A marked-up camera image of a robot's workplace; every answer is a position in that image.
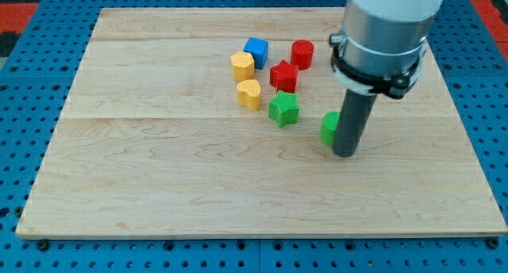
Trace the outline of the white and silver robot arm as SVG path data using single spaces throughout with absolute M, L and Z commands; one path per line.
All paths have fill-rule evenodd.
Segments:
M 357 94 L 400 99 L 416 84 L 443 0 L 348 0 L 329 36 L 337 80 Z

